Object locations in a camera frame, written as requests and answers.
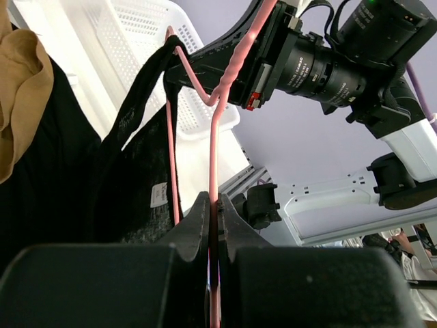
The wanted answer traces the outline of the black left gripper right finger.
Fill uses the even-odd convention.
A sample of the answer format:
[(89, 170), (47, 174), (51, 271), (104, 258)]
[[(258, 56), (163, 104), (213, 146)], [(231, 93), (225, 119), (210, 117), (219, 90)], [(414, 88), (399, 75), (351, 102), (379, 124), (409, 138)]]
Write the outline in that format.
[(272, 247), (237, 213), (227, 195), (218, 195), (218, 255), (220, 263), (233, 262), (238, 249)]

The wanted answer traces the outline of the mustard brown tank top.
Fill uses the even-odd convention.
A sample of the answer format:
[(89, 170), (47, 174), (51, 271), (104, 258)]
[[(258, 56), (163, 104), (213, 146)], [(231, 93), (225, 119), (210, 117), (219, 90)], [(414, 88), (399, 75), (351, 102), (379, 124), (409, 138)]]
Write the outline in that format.
[(54, 84), (39, 37), (12, 28), (7, 4), (1, 2), (1, 182), (31, 145)]

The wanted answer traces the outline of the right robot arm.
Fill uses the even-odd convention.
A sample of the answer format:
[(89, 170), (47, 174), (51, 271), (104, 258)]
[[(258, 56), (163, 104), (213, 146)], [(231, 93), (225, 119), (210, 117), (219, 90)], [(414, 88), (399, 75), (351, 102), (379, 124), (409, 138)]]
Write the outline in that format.
[(331, 9), (324, 34), (303, 34), (295, 1), (253, 1), (218, 40), (180, 62), (165, 81), (196, 90), (207, 105), (260, 108), (275, 90), (319, 102), (324, 114), (351, 108), (391, 152), (341, 180), (272, 191), (290, 237), (292, 218), (308, 210), (377, 204), (407, 210), (436, 198), (436, 133), (404, 73), (409, 59), (436, 33), (421, 1), (361, 1), (347, 21)]

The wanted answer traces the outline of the black tank top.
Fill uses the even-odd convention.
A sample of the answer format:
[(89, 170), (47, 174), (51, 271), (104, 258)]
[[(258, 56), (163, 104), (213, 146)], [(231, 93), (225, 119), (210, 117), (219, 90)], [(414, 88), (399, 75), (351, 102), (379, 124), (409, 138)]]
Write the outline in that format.
[(60, 67), (36, 138), (1, 185), (1, 267), (48, 243), (152, 243), (182, 217), (176, 170), (179, 89), (142, 123), (146, 83), (125, 98), (101, 139)]

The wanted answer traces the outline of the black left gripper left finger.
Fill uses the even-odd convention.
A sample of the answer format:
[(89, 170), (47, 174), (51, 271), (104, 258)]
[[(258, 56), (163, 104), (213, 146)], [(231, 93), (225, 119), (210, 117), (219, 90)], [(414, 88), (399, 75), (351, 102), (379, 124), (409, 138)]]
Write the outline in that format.
[(169, 246), (187, 263), (208, 261), (210, 198), (207, 191), (197, 196), (189, 213), (171, 231), (156, 242)]

